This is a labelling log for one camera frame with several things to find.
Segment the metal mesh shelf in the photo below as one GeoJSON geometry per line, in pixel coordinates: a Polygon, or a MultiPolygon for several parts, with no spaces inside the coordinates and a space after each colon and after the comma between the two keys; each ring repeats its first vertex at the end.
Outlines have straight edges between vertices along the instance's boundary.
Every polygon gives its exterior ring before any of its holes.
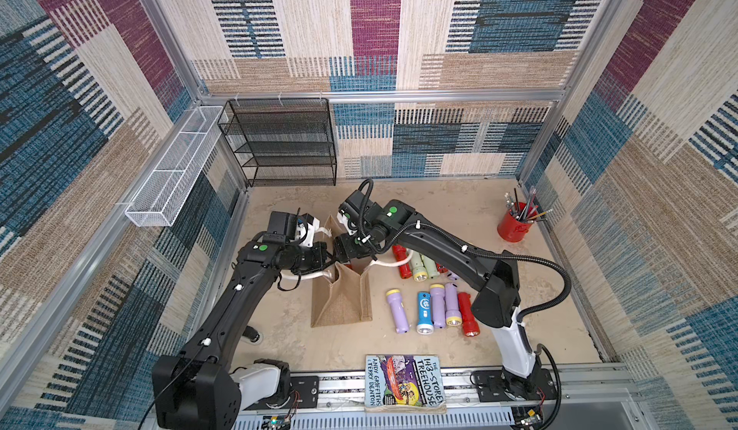
{"type": "Polygon", "coordinates": [[[125,209],[136,226],[171,226],[195,185],[226,122],[223,107],[199,107],[189,115],[164,156],[125,209]]]}
{"type": "Polygon", "coordinates": [[[230,100],[218,122],[251,186],[336,185],[325,99],[230,100]]]}

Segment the fabric wall panel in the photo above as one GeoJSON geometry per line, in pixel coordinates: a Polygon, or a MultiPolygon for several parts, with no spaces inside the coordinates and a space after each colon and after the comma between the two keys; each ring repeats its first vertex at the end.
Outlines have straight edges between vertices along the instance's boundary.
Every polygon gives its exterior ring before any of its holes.
{"type": "Polygon", "coordinates": [[[143,416],[153,364],[186,341],[230,221],[206,174],[184,208],[177,229],[127,228],[0,428],[32,428],[62,413],[81,428],[143,416]]]}
{"type": "Polygon", "coordinates": [[[337,176],[512,176],[549,107],[539,102],[332,104],[337,176]]]}
{"type": "Polygon", "coordinates": [[[626,0],[528,179],[662,428],[738,420],[736,1],[626,0]]]}
{"type": "MultiPolygon", "coordinates": [[[[190,100],[138,0],[0,0],[0,11],[8,20],[0,29],[4,355],[190,100]]],[[[218,194],[233,197],[218,176],[218,194]]],[[[156,249],[161,229],[126,230],[0,428],[115,428],[140,418],[151,365],[184,341],[230,219],[208,185],[195,235],[206,223],[208,232],[199,233],[204,248],[182,278],[188,284],[177,287],[179,260],[156,249]],[[157,317],[172,292],[186,294],[181,313],[166,318],[180,327],[173,335],[157,317]],[[153,340],[142,343],[146,335],[153,340]],[[117,373],[105,366],[113,363],[117,373]]]]}
{"type": "Polygon", "coordinates": [[[332,91],[557,86],[603,0],[210,1],[162,3],[204,86],[235,94],[320,91],[304,78],[323,76],[365,76],[332,91]],[[290,79],[267,62],[282,57],[290,79]]]}

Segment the book cover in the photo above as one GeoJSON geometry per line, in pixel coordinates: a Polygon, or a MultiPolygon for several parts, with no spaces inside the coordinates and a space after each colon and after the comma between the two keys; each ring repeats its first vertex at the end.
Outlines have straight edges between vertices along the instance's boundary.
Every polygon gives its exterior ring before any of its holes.
{"type": "Polygon", "coordinates": [[[364,407],[381,412],[446,412],[438,356],[367,355],[364,407]]]}

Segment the beige floor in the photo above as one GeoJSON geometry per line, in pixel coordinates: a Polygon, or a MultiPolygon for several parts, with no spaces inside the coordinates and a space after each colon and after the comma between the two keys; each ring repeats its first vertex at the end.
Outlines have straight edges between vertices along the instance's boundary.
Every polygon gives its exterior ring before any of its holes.
{"type": "MultiPolygon", "coordinates": [[[[357,181],[338,186],[253,189],[238,248],[266,228],[272,210],[296,212],[300,207],[303,212],[324,221],[358,185],[357,181]]],[[[497,222],[505,212],[505,191],[512,192],[514,186],[515,181],[503,179],[377,181],[371,198],[380,204],[392,198],[404,201],[430,221],[475,246],[550,259],[551,254],[537,225],[518,243],[503,241],[497,234],[497,222]]],[[[391,252],[383,259],[393,261],[391,252]]],[[[357,370],[364,369],[364,357],[371,353],[438,355],[443,367],[501,364],[492,333],[484,326],[482,333],[474,338],[464,337],[459,328],[447,328],[431,335],[420,335],[414,330],[403,335],[395,333],[385,292],[394,287],[401,289],[407,316],[411,324],[416,324],[417,293],[428,291],[429,282],[403,280],[397,269],[378,266],[372,267],[370,276],[373,321],[342,326],[310,328],[311,282],[304,282],[289,293],[272,287],[250,322],[264,334],[264,342],[253,346],[242,341],[236,349],[233,366],[271,358],[289,362],[292,370],[357,370]]],[[[459,286],[460,290],[470,291],[473,300],[475,291],[464,282],[459,286]]],[[[520,264],[522,307],[551,299],[561,287],[561,278],[556,272],[526,262],[520,264]]],[[[599,362],[571,297],[525,320],[530,343],[544,343],[558,363],[599,362]]]]}

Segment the white wire basket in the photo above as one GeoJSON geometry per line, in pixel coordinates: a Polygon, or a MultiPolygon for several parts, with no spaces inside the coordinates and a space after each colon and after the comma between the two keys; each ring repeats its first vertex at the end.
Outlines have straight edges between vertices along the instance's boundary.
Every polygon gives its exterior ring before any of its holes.
{"type": "Polygon", "coordinates": [[[223,107],[193,111],[164,156],[134,196],[125,215],[136,226],[171,226],[180,214],[226,122],[223,107]]]}

